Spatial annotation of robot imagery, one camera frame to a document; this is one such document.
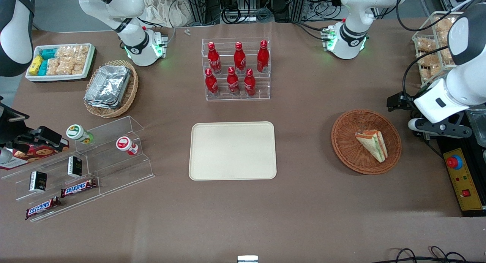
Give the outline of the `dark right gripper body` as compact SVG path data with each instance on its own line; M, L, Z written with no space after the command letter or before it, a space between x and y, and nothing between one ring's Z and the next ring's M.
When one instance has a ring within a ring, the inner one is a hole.
M0 143L2 146L31 131L31 128L25 124L27 119L29 119L28 115L3 103L0 104Z

